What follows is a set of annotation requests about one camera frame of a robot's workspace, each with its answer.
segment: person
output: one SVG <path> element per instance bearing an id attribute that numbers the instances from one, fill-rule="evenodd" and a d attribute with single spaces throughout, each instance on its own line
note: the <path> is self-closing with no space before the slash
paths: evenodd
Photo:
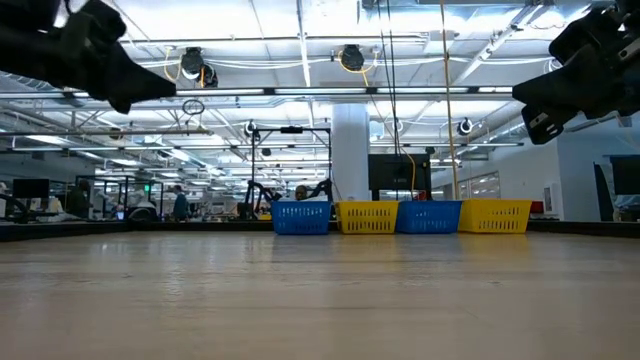
<path id="1" fill-rule="evenodd" d="M 296 200 L 302 201 L 307 199 L 307 187 L 304 185 L 298 185 L 296 188 Z"/>
<path id="2" fill-rule="evenodd" d="M 67 214 L 84 219 L 89 217 L 89 199 L 85 195 L 89 190 L 91 190 L 91 185 L 86 179 L 80 180 L 78 186 L 71 189 L 66 201 Z"/>
<path id="3" fill-rule="evenodd" d="M 182 186 L 174 186 L 173 193 L 177 196 L 176 202 L 173 205 L 173 217 L 177 222 L 187 221 L 189 214 L 189 202 L 187 201 L 185 194 L 182 192 Z"/>

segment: wall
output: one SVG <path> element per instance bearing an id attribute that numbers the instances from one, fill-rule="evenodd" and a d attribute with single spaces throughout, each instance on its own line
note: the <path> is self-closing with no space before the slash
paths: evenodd
<path id="1" fill-rule="evenodd" d="M 56 181 L 75 183 L 76 175 L 93 175 L 95 166 L 82 158 L 64 158 L 60 154 L 44 153 L 44 160 L 31 158 L 26 154 L 0 155 L 0 181 L 14 178 L 48 178 Z"/>
<path id="2" fill-rule="evenodd" d="M 638 155 L 640 124 L 620 128 L 612 120 L 577 133 L 558 137 L 562 197 L 567 221 L 600 221 L 593 164 L 608 162 L 608 155 Z"/>
<path id="3" fill-rule="evenodd" d="M 489 161 L 467 161 L 458 171 L 458 181 L 498 172 L 500 176 L 500 196 L 503 199 L 543 200 L 544 187 L 552 183 L 560 185 L 558 144 L 552 141 L 546 145 L 534 146 L 524 139 L 522 147 L 497 148 L 489 154 Z M 433 175 L 433 187 L 452 183 L 452 171 L 442 171 Z M 558 206 L 562 219 L 562 203 Z"/>

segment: hanging wire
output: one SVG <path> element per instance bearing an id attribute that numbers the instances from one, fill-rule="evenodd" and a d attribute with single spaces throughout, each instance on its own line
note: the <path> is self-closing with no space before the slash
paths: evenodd
<path id="1" fill-rule="evenodd" d="M 447 88 L 447 116 L 449 117 L 449 152 L 451 153 L 451 170 L 453 170 L 453 195 L 454 200 L 460 198 L 458 189 L 458 165 L 455 161 L 455 147 L 453 146 L 453 118 L 451 116 L 451 84 L 449 81 L 449 52 L 447 50 L 447 37 L 445 26 L 444 0 L 440 0 L 440 16 L 442 17 L 442 50 L 444 52 L 444 80 Z"/>

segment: ceiling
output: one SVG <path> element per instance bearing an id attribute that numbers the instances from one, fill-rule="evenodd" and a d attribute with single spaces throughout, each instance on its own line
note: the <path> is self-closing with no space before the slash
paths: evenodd
<path id="1" fill-rule="evenodd" d="M 72 9 L 82 3 L 81 0 L 72 0 Z M 362 74 L 346 72 L 336 59 L 345 44 L 357 44 L 367 59 L 365 68 L 371 68 L 366 73 L 369 86 L 389 86 L 386 71 L 389 69 L 390 77 L 395 73 L 398 87 L 444 87 L 447 85 L 443 60 L 446 46 L 451 86 L 498 87 L 501 92 L 480 94 L 483 96 L 453 94 L 450 105 L 454 125 L 465 118 L 476 124 L 469 137 L 455 135 L 454 141 L 472 144 L 483 143 L 482 140 L 487 139 L 492 142 L 503 140 L 505 129 L 508 130 L 506 135 L 516 131 L 514 126 L 520 123 L 522 105 L 510 98 L 510 87 L 556 68 L 547 51 L 550 41 L 567 23 L 583 16 L 589 4 L 588 1 L 558 0 L 556 5 L 526 6 L 524 1 L 514 0 L 457 0 L 455 5 L 449 5 L 454 1 L 445 1 L 443 31 L 439 6 L 418 4 L 438 3 L 427 0 L 391 0 L 388 9 L 387 2 L 380 0 L 382 16 L 378 15 L 375 0 L 106 0 L 106 3 L 122 14 L 128 26 L 122 44 L 134 61 L 162 76 L 165 76 L 165 71 L 175 76 L 179 74 L 177 63 L 185 48 L 199 46 L 204 50 L 206 61 L 217 72 L 221 89 L 364 88 Z M 62 25 L 65 20 L 66 13 L 61 10 L 57 23 Z M 394 38 L 393 58 L 389 29 Z M 381 30 L 385 33 L 384 48 Z M 301 31 L 305 34 L 304 39 L 300 37 Z M 199 88 L 184 76 L 178 79 L 177 85 L 184 90 Z M 5 93 L 55 90 L 40 81 L 10 74 L 0 76 L 0 91 Z M 333 95 L 183 97 L 138 104 L 128 115 L 110 111 L 106 104 L 91 100 L 83 101 L 83 107 L 74 108 L 61 101 L 11 100 L 6 94 L 2 95 L 5 95 L 2 97 L 5 102 L 0 103 L 0 107 L 7 103 L 18 107 L 5 107 L 4 117 L 0 119 L 0 128 L 4 131 L 31 129 L 43 134 L 51 130 L 89 134 L 65 137 L 65 147 L 69 144 L 92 148 L 151 147 L 145 151 L 87 150 L 83 154 L 93 154 L 92 157 L 105 163 L 107 168 L 123 167 L 122 164 L 104 162 L 104 159 L 117 158 L 135 161 L 136 165 L 131 168 L 147 166 L 175 170 L 200 166 L 216 169 L 215 172 L 201 171 L 198 177 L 211 179 L 212 184 L 224 183 L 230 187 L 237 185 L 243 176 L 241 174 L 250 168 L 250 162 L 247 162 L 251 157 L 250 150 L 229 149 L 230 145 L 248 144 L 243 129 L 250 120 L 264 128 L 290 125 L 328 128 L 332 121 L 332 104 L 349 101 L 366 104 L 373 122 L 385 123 L 388 129 L 393 126 L 388 95 L 375 98 Z M 189 99 L 201 101 L 205 104 L 205 111 L 201 115 L 186 115 L 182 104 Z M 445 96 L 398 94 L 396 107 L 400 142 L 448 143 L 449 115 Z M 25 112 L 46 117 L 52 122 L 27 123 L 26 120 L 34 119 L 24 115 Z M 116 140 L 91 135 L 113 129 L 165 135 L 124 136 Z M 194 134 L 197 131 L 208 133 Z M 63 146 L 50 138 L 37 139 L 34 136 L 23 137 L 16 146 Z M 390 145 L 380 145 L 372 151 L 392 151 L 393 140 L 389 131 L 385 131 L 376 142 Z M 292 136 L 274 132 L 263 143 L 264 146 L 270 144 L 314 145 L 298 150 L 274 147 L 268 158 L 270 161 L 302 157 L 305 160 L 327 159 L 326 147 L 309 134 Z M 184 156 L 160 156 L 158 151 L 151 150 L 153 146 L 211 148 L 182 151 L 189 159 L 183 164 L 184 159 L 180 157 Z M 418 152 L 424 147 L 408 149 Z M 482 154 L 490 149 L 482 147 L 469 151 L 467 148 L 464 153 L 465 156 L 474 152 Z M 450 156 L 446 151 L 443 148 L 438 156 Z M 262 166 L 265 168 L 264 176 L 281 183 L 278 176 L 271 175 L 274 171 L 269 169 L 270 166 Z M 316 175 L 321 179 L 327 175 L 323 166 L 306 164 L 305 170 L 294 168 L 289 172 L 288 180 L 292 185 L 311 181 L 309 174 L 305 173 L 308 169 L 313 169 L 313 179 Z M 188 174 L 180 175 L 182 180 L 174 180 L 188 182 L 193 178 Z"/>

